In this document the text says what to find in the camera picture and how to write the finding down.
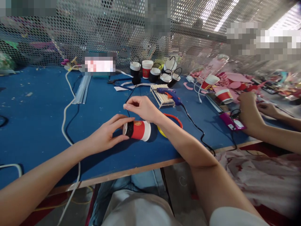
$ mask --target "hand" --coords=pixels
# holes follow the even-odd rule
[[[145,121],[153,123],[156,123],[160,116],[163,116],[147,96],[133,96],[123,105],[123,108],[136,113]]]
[[[84,140],[90,147],[90,154],[96,154],[108,150],[121,141],[128,140],[129,137],[126,135],[120,135],[113,138],[113,133],[117,129],[122,128],[127,122],[134,121],[134,119],[134,117],[128,118],[125,115],[117,114],[109,121],[102,124],[98,130]]]
[[[254,101],[256,99],[256,94],[253,92],[246,92],[239,95],[237,98],[239,101],[248,102],[248,101]]]
[[[274,105],[268,104],[268,103],[259,103],[257,104],[257,109],[265,114],[266,116],[270,116],[274,119],[278,119],[279,116],[281,115],[277,109],[275,108]]]

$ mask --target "perforated metal wall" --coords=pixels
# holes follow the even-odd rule
[[[1,17],[0,50],[18,63],[59,66],[87,51],[117,53],[116,68],[129,71],[132,56],[163,63],[175,55],[183,72],[224,52],[227,22],[271,27],[292,6],[286,0],[171,0],[171,35],[147,36],[144,0],[58,0],[55,17]],[[298,26],[299,17],[291,23]],[[231,56],[229,64],[251,73],[266,62]]]

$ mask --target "gold logo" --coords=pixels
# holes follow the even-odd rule
[[[135,124],[136,126],[140,126],[140,125],[142,124],[142,122],[141,122],[141,121],[134,121],[134,124]]]

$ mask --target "white shirt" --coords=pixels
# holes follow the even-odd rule
[[[129,190],[116,191],[112,195],[102,226],[180,226],[169,204],[162,198]],[[216,209],[210,218],[210,226],[269,226],[259,217],[233,207]]]

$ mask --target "blue tabletop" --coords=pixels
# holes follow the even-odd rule
[[[69,147],[61,133],[63,110],[73,96],[65,80],[63,68],[27,67],[20,74],[0,77],[0,115],[9,118],[9,123],[0,128],[0,164],[18,163],[24,173],[52,158]],[[80,83],[80,72],[70,72],[69,81]],[[233,145],[230,130],[218,117],[217,112],[205,97],[198,102],[197,93],[183,85],[184,78],[174,88],[182,99],[195,123],[204,130],[204,141],[213,149]],[[88,137],[115,114],[125,114],[123,104],[131,91],[115,91],[106,80],[91,79],[86,104],[71,105],[67,110],[68,134],[77,142]],[[138,87],[133,95],[146,95],[158,106],[149,87]],[[162,112],[175,115],[183,123],[183,129],[200,138],[201,133],[187,117],[181,106],[165,107]],[[237,144],[250,141],[242,132],[234,134]],[[111,150],[90,156],[82,161],[81,180],[87,180],[135,167],[150,165],[179,158],[171,143],[153,127],[148,142],[127,140]],[[0,170],[0,188],[18,176],[10,167]],[[71,169],[57,184],[66,185],[77,177],[77,166]]]

